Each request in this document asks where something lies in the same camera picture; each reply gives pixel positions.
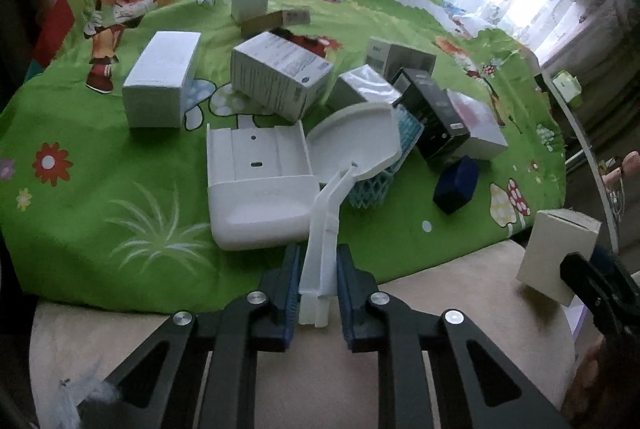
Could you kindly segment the cream cardboard box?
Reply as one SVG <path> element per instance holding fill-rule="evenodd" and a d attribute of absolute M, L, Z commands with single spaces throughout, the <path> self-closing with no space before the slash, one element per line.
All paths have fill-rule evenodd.
<path fill-rule="evenodd" d="M 575 294 L 560 275 L 560 265 L 569 253 L 589 259 L 601 222 L 570 209 L 539 210 L 516 278 L 563 307 Z"/>

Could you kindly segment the dark blue small box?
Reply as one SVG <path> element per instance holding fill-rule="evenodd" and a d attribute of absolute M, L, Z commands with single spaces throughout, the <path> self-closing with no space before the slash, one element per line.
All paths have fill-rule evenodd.
<path fill-rule="evenodd" d="M 463 156 L 447 165 L 439 175 L 433 202 L 446 215 L 452 215 L 472 201 L 480 166 L 469 156 Z"/>

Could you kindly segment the white pink box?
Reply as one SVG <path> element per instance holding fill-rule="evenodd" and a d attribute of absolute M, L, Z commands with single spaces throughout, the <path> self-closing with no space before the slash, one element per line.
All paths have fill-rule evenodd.
<path fill-rule="evenodd" d="M 464 93 L 447 90 L 448 98 L 469 131 L 469 137 L 452 153 L 473 160 L 493 160 L 508 148 L 491 108 Z"/>

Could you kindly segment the white plastic holder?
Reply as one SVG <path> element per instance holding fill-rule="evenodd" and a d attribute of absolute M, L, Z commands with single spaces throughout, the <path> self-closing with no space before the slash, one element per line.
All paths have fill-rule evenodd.
<path fill-rule="evenodd" d="M 225 251 L 305 241 L 320 191 L 303 125 L 206 129 L 210 230 Z"/>

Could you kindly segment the black Dormi box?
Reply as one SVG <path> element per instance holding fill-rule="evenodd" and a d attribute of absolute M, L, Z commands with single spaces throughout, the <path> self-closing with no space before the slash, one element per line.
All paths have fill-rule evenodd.
<path fill-rule="evenodd" d="M 454 152 L 470 138 L 470 131 L 452 105 L 447 92 L 427 71 L 403 67 L 393 87 L 400 92 L 397 105 L 403 106 L 424 126 L 416 147 L 431 166 L 454 160 Z"/>

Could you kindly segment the white plastic scoop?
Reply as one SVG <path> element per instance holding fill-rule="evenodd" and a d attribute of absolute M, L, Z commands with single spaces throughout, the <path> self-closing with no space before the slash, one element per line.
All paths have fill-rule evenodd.
<path fill-rule="evenodd" d="M 337 295 L 340 209 L 355 183 L 378 175 L 401 156 L 395 112 L 390 104 L 359 103 L 331 114 L 306 137 L 311 167 L 322 189 L 311 208 L 309 237 L 299 281 L 298 323 L 329 323 Z"/>

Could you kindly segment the white printed medicine box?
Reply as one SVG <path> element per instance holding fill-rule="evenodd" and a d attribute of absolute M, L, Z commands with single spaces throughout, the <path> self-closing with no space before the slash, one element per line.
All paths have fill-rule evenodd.
<path fill-rule="evenodd" d="M 232 87 L 292 123 L 322 97 L 332 72 L 331 62 L 270 32 L 231 52 Z"/>

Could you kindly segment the small green white object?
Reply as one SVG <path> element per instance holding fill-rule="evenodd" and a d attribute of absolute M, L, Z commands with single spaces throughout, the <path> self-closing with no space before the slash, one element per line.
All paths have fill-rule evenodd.
<path fill-rule="evenodd" d="M 578 78 L 568 71 L 560 71 L 552 78 L 552 82 L 567 104 L 579 100 L 582 96 L 582 85 Z"/>

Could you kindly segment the colourful cartoon play mat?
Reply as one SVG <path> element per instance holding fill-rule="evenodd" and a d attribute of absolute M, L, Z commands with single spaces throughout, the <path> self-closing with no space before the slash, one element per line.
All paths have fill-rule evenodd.
<path fill-rule="evenodd" d="M 434 54 L 439 85 L 489 104 L 506 150 L 480 171 L 469 205 L 434 204 L 437 176 L 411 153 L 382 205 L 344 205 L 340 238 L 389 281 L 472 253 L 561 207 L 563 140 L 525 48 L 445 0 L 269 0 L 305 8 L 294 30 L 337 73 L 371 38 Z M 226 253 L 210 234 L 208 128 L 281 118 L 229 84 L 240 42 L 231 0 L 58 0 L 24 84 L 1 114 L 1 234 L 22 290 L 112 311 L 212 311 L 253 288 L 279 250 Z M 179 129 L 132 130 L 122 83 L 152 36 L 201 36 L 194 108 Z"/>

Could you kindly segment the tall white box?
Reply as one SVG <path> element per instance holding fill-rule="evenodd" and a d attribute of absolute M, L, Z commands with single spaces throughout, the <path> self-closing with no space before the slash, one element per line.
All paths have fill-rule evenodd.
<path fill-rule="evenodd" d="M 159 30 L 122 85 L 130 128 L 179 128 L 198 64 L 198 32 Z"/>

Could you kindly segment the grey barcode box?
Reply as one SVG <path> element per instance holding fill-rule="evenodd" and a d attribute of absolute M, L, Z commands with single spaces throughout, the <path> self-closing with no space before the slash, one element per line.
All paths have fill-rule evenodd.
<path fill-rule="evenodd" d="M 426 71 L 433 74 L 436 56 L 394 42 L 371 37 L 364 63 L 371 66 L 388 82 L 392 82 L 401 68 Z"/>

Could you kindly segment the shiny silver white box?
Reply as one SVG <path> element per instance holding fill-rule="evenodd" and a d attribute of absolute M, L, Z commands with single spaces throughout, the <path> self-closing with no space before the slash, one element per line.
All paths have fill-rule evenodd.
<path fill-rule="evenodd" d="M 370 65 L 364 64 L 337 77 L 326 105 L 333 111 L 363 103 L 386 103 L 394 105 L 401 93 Z"/>

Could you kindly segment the brown flat carton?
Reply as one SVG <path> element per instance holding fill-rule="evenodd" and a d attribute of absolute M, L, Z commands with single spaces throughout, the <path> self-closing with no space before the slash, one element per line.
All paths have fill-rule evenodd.
<path fill-rule="evenodd" d="M 310 11 L 307 8 L 283 9 L 255 16 L 241 23 L 243 38 L 251 38 L 276 28 L 307 25 L 310 23 Z"/>

